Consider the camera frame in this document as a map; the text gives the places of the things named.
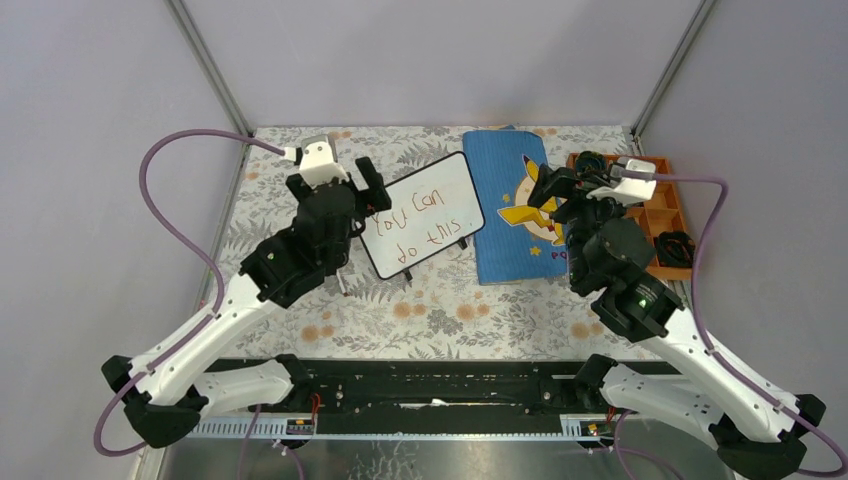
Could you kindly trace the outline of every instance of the floral tablecloth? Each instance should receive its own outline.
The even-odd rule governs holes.
[[[462,150],[462,134],[474,127],[261,128],[256,136],[298,146],[312,135],[335,138],[339,162],[361,182],[353,161],[369,156],[386,181]],[[543,138],[548,161],[564,165],[570,152],[629,153],[624,132],[610,127],[522,127]],[[263,239],[287,227],[296,202],[285,187],[295,167],[251,147],[244,179],[218,264],[224,278]],[[239,340],[227,356],[303,358],[539,359],[582,360],[592,353],[620,359],[653,354],[609,332],[589,309],[595,297],[568,290],[566,277],[480,286],[473,242],[451,247],[403,275],[380,280],[359,242],[341,270],[349,296],[336,278],[326,279],[288,310],[279,309]]]

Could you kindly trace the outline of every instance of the white wall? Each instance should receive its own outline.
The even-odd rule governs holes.
[[[187,0],[253,126],[631,124],[698,0]]]
[[[848,2],[720,2],[643,140],[730,197],[703,275],[712,331],[756,369],[828,405],[848,448]],[[701,231],[715,199],[682,189]],[[834,468],[815,439],[806,466]]]
[[[161,1],[0,7],[0,478],[126,478],[98,456],[100,365],[189,315],[202,266],[147,212],[138,164],[160,137],[229,128]],[[153,196],[209,248],[237,145],[187,140]],[[119,410],[106,441],[137,441]]]

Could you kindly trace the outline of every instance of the robotic arm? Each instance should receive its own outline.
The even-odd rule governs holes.
[[[304,140],[302,148],[283,150],[284,158],[299,166],[299,173],[286,180],[299,202],[292,224],[263,240],[242,261],[217,313],[207,305],[147,352],[134,358],[114,356],[101,369],[116,393],[146,373],[122,400],[130,424],[152,447],[174,443],[206,416],[285,399],[296,381],[285,361],[204,372],[258,321],[278,307],[288,308],[346,265],[350,241],[362,233],[364,219],[391,208],[383,178],[367,157],[356,160],[368,185],[359,190],[338,164],[326,135]],[[186,341],[208,315],[214,315],[209,324]],[[151,370],[151,362],[169,349],[176,352]]]
[[[592,156],[584,152],[581,156]],[[594,355],[577,376],[587,400],[637,410],[698,438],[733,470],[750,479],[783,478],[798,470],[806,453],[806,429],[772,408],[720,365],[705,348],[692,312],[662,282],[645,272],[655,255],[641,228],[622,218],[625,206],[649,200],[654,181],[624,178],[625,170],[653,172],[637,159],[605,171],[552,171],[542,166],[528,204],[566,199],[552,219],[568,225],[571,290],[580,296],[603,290],[592,310],[614,333],[663,358],[706,395],[643,377],[614,360]],[[712,338],[714,350],[784,406],[818,425],[824,404],[793,395],[757,374]]]

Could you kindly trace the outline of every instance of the blue towel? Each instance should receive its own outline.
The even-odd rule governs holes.
[[[474,235],[481,284],[553,277],[567,271],[561,225],[527,206],[538,166],[547,164],[542,139],[518,130],[475,130],[462,136],[486,226]]]

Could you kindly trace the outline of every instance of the yellow cartoon character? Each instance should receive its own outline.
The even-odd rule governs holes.
[[[539,177],[539,166],[525,155],[524,169],[527,171],[527,176],[521,180],[515,190],[512,198],[514,206],[501,208],[498,214],[506,223],[513,227],[523,226],[528,232],[551,242],[553,246],[565,245],[562,225],[551,220],[551,214],[559,206],[556,199],[549,199],[542,208],[527,205],[527,199],[530,198],[530,192],[533,191],[536,179]],[[509,201],[509,195],[504,195],[504,201]]]

